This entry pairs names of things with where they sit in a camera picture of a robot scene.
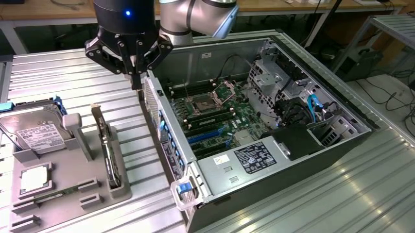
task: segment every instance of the circuit board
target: circuit board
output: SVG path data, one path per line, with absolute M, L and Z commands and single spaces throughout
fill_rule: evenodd
M 198 159 L 257 141 L 270 130 L 243 88 L 229 81 L 213 92 L 171 100 L 171 106 Z

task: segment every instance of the label sticker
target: label sticker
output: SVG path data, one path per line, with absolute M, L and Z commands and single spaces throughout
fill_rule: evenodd
M 211 119 L 211 120 L 207 120 L 205 122 L 201 122 L 199 125 L 206 125 L 206 124 L 213 123 L 215 121 L 217 121 L 217 119 Z
M 211 53 L 211 52 L 202 53 L 202 59 L 210 58 L 211 56 L 213 56 L 213 53 Z
M 217 165 L 226 163 L 227 161 L 230 161 L 229 155 L 221 155 L 219 157 L 214 158 L 214 161 Z
M 235 155 L 249 174 L 257 173 L 262 169 L 277 164 L 277 161 L 262 142 L 237 150 Z
M 54 124 L 20 130 L 18 134 L 34 151 L 51 148 L 64 143 L 64 139 Z

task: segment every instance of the metal shelf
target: metal shelf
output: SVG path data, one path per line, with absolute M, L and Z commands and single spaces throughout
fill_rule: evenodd
M 415 50 L 415 16 L 405 15 L 390 15 L 390 16 L 370 16 L 362 25 L 354 39 L 351 40 L 345 52 L 334 62 L 331 67 L 333 72 L 337 72 L 349 56 L 350 51 L 357 47 L 362 37 L 365 36 L 369 28 L 374 26 L 409 47 Z

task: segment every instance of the pcie slot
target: pcie slot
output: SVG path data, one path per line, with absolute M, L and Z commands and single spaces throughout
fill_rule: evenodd
M 207 126 L 205 126 L 205 127 L 202 127 L 202 128 L 198 128 L 198 129 L 194 129 L 194 130 L 191 130 L 191 131 L 187 131 L 187 132 L 185 133 L 185 136 L 186 136 L 186 137 L 193 137 L 193 136 L 195 136 L 197 134 L 202 134 L 202 133 L 209 132 L 209 131 L 211 131 L 211 130 L 214 130 L 214 129 L 217 129 L 217 128 L 218 128 L 218 126 L 215 126 L 215 125 L 207 125 Z
M 201 141 L 203 141 L 206 139 L 210 139 L 213 137 L 221 136 L 222 132 L 223 132 L 223 128 L 218 129 L 218 130 L 214 130 L 214 131 L 211 131 L 209 133 L 205 133 L 203 135 L 199 135 L 197 137 L 193 137 L 187 141 L 189 141 L 190 144 L 201 142 Z

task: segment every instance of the warning label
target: warning label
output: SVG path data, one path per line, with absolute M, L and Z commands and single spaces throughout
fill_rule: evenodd
M 277 164 L 277 161 L 262 142 L 234 152 L 249 174 L 257 173 L 262 169 Z
M 48 149 L 64 143 L 64 139 L 54 124 L 18 131 L 34 151 Z

